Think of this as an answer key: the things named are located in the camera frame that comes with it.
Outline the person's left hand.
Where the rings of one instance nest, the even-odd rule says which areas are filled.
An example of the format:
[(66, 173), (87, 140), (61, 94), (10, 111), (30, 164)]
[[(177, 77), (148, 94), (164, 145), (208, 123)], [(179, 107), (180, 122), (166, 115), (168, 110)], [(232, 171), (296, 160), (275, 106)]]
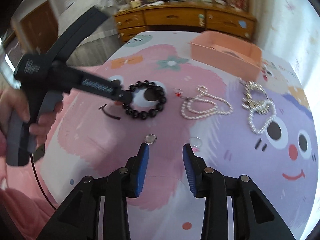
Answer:
[[(47, 140), (47, 135), (53, 126), (56, 116), (63, 109), (63, 103), (58, 102), (54, 110), (44, 113), (35, 124), (31, 124), (30, 132), (35, 136), (37, 147), (43, 145)], [(25, 94), (18, 89), (7, 87), (1, 90), (1, 146), (7, 143), (9, 121), (13, 111), (24, 121), (30, 120), (29, 104)]]

